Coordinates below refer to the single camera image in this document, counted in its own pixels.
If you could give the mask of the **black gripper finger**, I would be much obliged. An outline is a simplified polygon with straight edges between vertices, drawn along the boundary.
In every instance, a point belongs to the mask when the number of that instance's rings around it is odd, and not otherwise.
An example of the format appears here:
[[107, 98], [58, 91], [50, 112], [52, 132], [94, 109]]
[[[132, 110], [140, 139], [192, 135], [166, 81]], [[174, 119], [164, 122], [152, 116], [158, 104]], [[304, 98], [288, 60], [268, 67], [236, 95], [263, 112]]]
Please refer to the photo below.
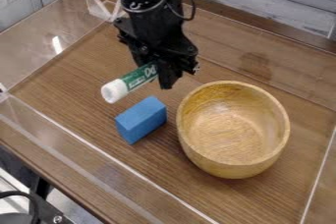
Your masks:
[[156, 63], [152, 50], [147, 45], [132, 45], [130, 47], [130, 52], [138, 67]]
[[160, 87], [163, 89], [171, 89], [175, 82], [183, 77], [180, 61], [176, 59], [159, 59], [156, 66]]

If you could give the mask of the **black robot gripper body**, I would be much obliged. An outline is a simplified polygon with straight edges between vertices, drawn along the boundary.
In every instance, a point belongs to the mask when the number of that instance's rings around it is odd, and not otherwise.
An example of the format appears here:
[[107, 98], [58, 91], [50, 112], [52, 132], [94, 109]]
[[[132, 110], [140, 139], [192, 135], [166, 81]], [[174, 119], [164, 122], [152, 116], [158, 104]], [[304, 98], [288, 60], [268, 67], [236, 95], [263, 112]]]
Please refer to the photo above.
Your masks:
[[184, 22], [195, 18], [196, 9], [190, 17], [184, 16], [182, 5], [158, 7], [123, 7], [126, 17], [115, 21], [120, 31], [120, 41], [128, 46], [147, 45], [155, 60], [176, 59], [180, 61], [183, 74], [194, 74], [199, 68], [199, 49], [183, 32]]

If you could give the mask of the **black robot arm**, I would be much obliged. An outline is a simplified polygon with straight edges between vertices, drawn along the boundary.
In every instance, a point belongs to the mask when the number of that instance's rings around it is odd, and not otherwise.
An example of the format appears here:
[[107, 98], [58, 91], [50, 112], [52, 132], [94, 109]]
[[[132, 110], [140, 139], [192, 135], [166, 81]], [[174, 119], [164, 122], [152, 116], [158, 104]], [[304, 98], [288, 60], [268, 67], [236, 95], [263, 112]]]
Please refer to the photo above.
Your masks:
[[138, 67], [155, 65], [160, 87], [171, 89], [199, 68], [199, 48], [183, 31], [196, 15], [195, 0], [122, 0], [127, 18], [115, 26]]

